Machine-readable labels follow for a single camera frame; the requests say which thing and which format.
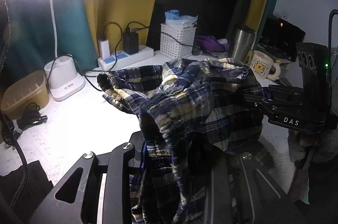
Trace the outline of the plaid blue yellow pants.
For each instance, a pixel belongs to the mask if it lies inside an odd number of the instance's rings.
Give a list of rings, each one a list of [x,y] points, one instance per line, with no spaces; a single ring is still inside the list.
[[[133,223],[201,223],[212,160],[250,152],[271,169],[259,142],[263,115],[244,106],[262,96],[249,67],[232,60],[180,58],[101,73],[97,83],[118,110],[137,116],[144,138],[139,174],[129,177]]]

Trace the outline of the white bear cartoon mug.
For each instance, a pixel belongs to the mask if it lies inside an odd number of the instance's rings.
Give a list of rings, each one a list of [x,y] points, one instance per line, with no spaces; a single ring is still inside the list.
[[[280,61],[274,61],[267,54],[255,50],[249,67],[253,71],[256,78],[269,79],[276,81],[281,74]]]

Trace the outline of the white textured table cloth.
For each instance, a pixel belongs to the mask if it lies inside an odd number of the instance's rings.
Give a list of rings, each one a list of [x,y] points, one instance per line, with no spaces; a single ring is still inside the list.
[[[103,154],[129,140],[139,131],[135,115],[110,105],[102,93],[86,82],[85,87],[64,101],[54,101],[41,110],[48,116],[45,124],[23,132],[19,138],[28,163],[39,160],[49,180],[56,184],[77,159],[87,151]],[[260,138],[273,156],[274,177],[290,180],[294,171],[288,154],[287,130],[263,119]],[[15,150],[1,144],[1,175],[21,166]]]

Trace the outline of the black computer monitor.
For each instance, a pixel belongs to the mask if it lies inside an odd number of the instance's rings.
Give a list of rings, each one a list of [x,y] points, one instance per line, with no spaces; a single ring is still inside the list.
[[[305,31],[281,18],[267,18],[258,44],[278,59],[295,62],[296,44],[303,42]]]

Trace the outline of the stainless steel tumbler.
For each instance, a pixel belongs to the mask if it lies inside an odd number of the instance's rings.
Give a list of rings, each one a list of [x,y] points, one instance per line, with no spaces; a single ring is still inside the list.
[[[256,33],[246,25],[241,25],[233,35],[230,45],[230,56],[236,61],[244,62],[254,44]]]

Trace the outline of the purple cloth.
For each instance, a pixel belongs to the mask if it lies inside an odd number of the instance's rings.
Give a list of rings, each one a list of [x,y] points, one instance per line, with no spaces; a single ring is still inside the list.
[[[226,38],[216,39],[213,36],[195,36],[195,44],[203,51],[208,52],[228,52],[230,44]]]

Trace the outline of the tan plastic food container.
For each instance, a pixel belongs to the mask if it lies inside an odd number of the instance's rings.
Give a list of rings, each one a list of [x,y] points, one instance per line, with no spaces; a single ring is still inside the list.
[[[47,78],[44,71],[37,70],[11,85],[4,93],[1,111],[10,119],[20,119],[30,103],[44,108],[49,103]]]

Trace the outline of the white perforated plastic basket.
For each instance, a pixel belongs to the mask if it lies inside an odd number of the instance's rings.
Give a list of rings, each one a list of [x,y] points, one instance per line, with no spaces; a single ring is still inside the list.
[[[172,26],[161,24],[160,52],[165,56],[176,59],[192,55],[196,27],[176,29]]]

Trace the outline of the white charger plug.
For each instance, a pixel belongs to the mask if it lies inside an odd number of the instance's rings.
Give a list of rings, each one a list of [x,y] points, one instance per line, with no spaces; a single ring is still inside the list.
[[[109,40],[105,34],[102,34],[101,37],[97,41],[98,52],[100,57],[105,60],[110,57],[110,47]]]

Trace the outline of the white power strip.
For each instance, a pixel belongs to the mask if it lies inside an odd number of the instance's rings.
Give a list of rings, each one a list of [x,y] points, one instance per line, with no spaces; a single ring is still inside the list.
[[[124,51],[119,51],[116,54],[111,54],[109,58],[97,59],[98,67],[102,71],[110,71],[124,68],[140,61],[147,60],[154,56],[154,50],[148,46],[140,45],[139,51],[134,54],[128,54]]]

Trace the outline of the black charger adapter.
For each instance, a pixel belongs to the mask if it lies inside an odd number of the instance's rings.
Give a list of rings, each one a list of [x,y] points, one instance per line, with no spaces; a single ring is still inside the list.
[[[139,35],[132,31],[129,26],[123,33],[123,50],[127,54],[135,54],[139,51]]]

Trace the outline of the left teal curtain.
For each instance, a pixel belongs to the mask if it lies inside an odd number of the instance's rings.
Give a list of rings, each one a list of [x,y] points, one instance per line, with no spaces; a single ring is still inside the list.
[[[71,54],[82,70],[96,67],[84,0],[6,0],[10,46],[2,70],[15,82],[54,60]]]

